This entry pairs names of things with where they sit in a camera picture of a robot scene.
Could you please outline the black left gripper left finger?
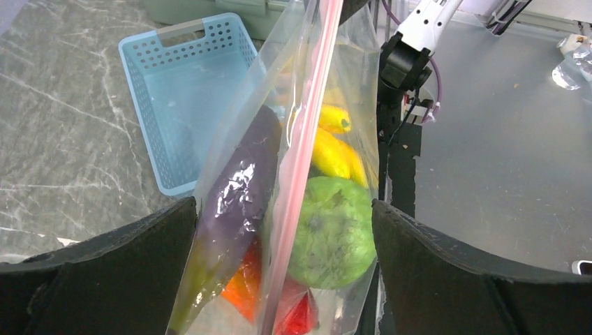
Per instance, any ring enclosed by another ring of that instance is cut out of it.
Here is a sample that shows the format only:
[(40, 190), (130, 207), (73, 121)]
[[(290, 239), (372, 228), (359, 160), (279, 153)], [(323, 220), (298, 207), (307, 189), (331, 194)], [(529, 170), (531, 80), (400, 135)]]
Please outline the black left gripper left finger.
[(2, 334), (165, 334), (196, 201), (56, 251), (1, 264)]

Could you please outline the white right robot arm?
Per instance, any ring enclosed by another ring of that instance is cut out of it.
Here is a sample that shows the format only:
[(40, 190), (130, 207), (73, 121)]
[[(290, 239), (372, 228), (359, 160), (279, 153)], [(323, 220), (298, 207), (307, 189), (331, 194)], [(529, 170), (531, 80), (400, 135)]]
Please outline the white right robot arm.
[(426, 68), (446, 25), (462, 0), (420, 1), (381, 47), (379, 78), (390, 88), (414, 91), (428, 79)]

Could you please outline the clear zip top bag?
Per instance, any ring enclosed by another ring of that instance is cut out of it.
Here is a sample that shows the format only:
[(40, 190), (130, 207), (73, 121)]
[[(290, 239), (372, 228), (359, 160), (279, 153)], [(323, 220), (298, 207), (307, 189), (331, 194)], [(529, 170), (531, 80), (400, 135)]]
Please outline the clear zip top bag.
[(354, 334), (376, 265), (353, 283), (310, 288), (288, 275), (306, 183), (325, 176), (311, 157), (325, 90), (339, 88), (352, 131), (336, 137), (364, 164), (378, 195), (376, 102), (380, 50), (366, 3), (290, 1), (252, 61), (209, 145), (193, 196), (204, 200), (258, 110), (282, 128), (275, 184), (261, 226), (234, 276), (185, 334)]

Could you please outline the green lime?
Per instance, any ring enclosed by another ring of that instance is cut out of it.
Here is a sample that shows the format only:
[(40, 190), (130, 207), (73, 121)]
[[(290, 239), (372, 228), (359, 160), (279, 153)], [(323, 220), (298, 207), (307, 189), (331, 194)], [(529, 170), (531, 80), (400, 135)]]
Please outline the green lime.
[(339, 177), (306, 183), (288, 275), (310, 288), (332, 290), (361, 277), (376, 257), (369, 191)]

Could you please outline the yellow banana bunch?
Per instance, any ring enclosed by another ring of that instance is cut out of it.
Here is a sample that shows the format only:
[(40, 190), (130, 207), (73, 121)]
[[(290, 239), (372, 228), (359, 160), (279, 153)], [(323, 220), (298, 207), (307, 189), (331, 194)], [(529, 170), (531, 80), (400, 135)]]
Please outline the yellow banana bunch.
[(352, 131), (346, 99), (339, 88), (325, 90), (311, 162), (329, 177), (350, 179), (368, 188), (367, 175), (360, 155), (337, 138)]

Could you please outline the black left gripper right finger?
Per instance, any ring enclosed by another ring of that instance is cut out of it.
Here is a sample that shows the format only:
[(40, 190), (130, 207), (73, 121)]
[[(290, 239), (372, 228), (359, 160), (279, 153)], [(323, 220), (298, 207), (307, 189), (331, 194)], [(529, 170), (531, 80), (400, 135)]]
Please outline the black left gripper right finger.
[(590, 334), (591, 277), (485, 252), (374, 200), (395, 334)]

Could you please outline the purple eggplant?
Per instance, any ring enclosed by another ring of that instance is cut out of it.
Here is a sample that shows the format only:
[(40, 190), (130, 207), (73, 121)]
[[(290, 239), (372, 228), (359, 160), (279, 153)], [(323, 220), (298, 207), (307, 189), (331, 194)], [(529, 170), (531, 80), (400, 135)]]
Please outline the purple eggplant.
[(263, 105), (207, 196), (199, 201), (197, 232), (167, 334), (185, 334), (237, 271), (267, 211), (281, 135), (279, 118)]

